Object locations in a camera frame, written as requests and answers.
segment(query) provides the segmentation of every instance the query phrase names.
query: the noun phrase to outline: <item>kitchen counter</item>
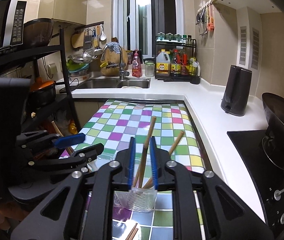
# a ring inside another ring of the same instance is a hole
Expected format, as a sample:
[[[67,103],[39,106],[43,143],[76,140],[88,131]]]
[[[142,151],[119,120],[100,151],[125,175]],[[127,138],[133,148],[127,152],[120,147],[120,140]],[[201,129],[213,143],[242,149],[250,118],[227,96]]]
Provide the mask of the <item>kitchen counter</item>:
[[[205,80],[201,80],[200,85],[193,85],[163,82],[152,77],[148,89],[77,89],[72,95],[74,98],[183,100],[199,131],[213,171],[265,221],[250,174],[227,135],[227,131],[266,129],[262,102],[250,97],[244,116],[227,114],[220,107],[224,89]]]

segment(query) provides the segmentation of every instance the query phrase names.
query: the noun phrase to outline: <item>stainless steel sink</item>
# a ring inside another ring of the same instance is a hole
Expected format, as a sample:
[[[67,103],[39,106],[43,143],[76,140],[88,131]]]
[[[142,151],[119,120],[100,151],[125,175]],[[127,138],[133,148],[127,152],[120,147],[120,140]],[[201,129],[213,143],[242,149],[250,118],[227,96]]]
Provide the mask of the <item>stainless steel sink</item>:
[[[81,83],[77,89],[84,88],[122,88],[122,87],[141,87],[149,88],[149,79],[126,79],[119,80],[116,78],[105,78],[105,79],[90,79]]]
[[[150,80],[149,79],[131,79],[131,80],[120,80],[118,84],[118,88],[121,87],[141,87],[141,88],[149,88]]]

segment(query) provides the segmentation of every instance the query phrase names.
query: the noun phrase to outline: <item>colorful tiled tablecloth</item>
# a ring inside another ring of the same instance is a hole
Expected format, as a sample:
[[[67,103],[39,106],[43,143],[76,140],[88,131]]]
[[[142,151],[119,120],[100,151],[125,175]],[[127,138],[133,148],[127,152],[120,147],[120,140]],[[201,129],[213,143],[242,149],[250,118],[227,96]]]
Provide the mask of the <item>colorful tiled tablecloth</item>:
[[[142,155],[143,143],[150,127],[151,116],[156,116],[153,136],[157,146],[169,150],[181,130],[185,135],[171,155],[172,160],[185,165],[189,170],[203,172],[203,163],[194,131],[184,104],[143,105],[109,99],[86,123],[80,132],[86,134],[85,141],[73,148],[80,150],[96,143],[103,143],[104,151],[96,161],[97,167],[113,160],[116,153],[129,147],[131,137],[136,138],[135,173]],[[147,155],[143,184],[151,177],[150,155]],[[159,192],[155,207],[149,213],[113,208],[114,239],[127,236],[138,223],[134,239],[173,239],[172,195]]]

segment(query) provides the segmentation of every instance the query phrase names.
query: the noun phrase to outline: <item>ventilation grille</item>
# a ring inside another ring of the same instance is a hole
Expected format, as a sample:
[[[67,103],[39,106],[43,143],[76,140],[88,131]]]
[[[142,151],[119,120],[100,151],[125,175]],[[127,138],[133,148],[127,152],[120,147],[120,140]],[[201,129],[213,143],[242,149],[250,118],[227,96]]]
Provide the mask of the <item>ventilation grille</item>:
[[[247,27],[240,27],[241,41],[240,41],[240,58],[239,64],[246,64],[247,57]]]
[[[260,35],[259,31],[255,28],[252,28],[252,36],[253,36],[253,43],[252,43],[252,62],[251,67],[254,69],[258,69],[259,64],[259,49],[260,49]]]

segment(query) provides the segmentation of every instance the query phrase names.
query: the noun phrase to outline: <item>wooden stick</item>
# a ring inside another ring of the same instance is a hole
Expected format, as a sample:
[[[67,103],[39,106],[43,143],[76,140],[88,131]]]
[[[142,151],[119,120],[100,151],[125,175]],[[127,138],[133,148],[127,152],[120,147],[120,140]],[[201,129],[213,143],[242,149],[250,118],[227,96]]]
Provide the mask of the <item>wooden stick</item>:
[[[135,223],[135,226],[132,228],[132,230],[130,231],[130,233],[128,234],[128,236],[125,238],[125,240],[129,240],[130,237],[132,236],[134,230],[136,229],[138,223]]]
[[[130,236],[129,240],[132,240],[132,239],[135,237],[135,235],[137,234],[137,231],[138,231],[138,230],[139,230],[139,229],[136,228],[136,229],[133,231],[133,233],[132,233],[132,235]]]
[[[150,137],[152,136],[152,132],[153,132],[153,128],[154,128],[154,125],[155,125],[155,121],[156,121],[156,116],[152,116],[151,123],[150,123],[150,128],[149,128],[149,131],[147,133],[146,140],[145,140],[145,142],[143,144],[141,161],[140,161],[137,173],[135,175],[135,178],[134,178],[134,181],[133,181],[133,184],[132,184],[133,187],[136,187],[139,178],[141,178],[141,179],[139,179],[139,185],[140,185],[140,180],[142,181],[141,184],[143,183],[143,177],[141,177],[141,174],[142,174],[141,173],[141,171],[142,171],[141,170],[141,163],[143,163],[143,162],[145,163],[146,162],[147,149],[149,147]]]
[[[64,137],[64,135],[61,133],[60,129],[57,127],[57,125],[55,124],[54,121],[52,121],[52,125],[55,129],[55,132],[58,133],[60,136]],[[72,155],[72,153],[74,152],[72,147],[66,147],[65,150],[67,151],[67,153],[69,154],[69,156]]]
[[[171,148],[169,150],[169,156],[172,155],[173,151],[175,150],[175,148],[177,147],[177,145],[181,141],[183,135],[184,135],[184,131],[180,131],[177,139],[174,141],[174,143],[172,144],[172,146],[171,146]],[[144,189],[148,189],[148,188],[152,187],[152,185],[153,185],[153,179],[149,178],[149,180],[146,182],[146,184],[143,186],[143,188]]]

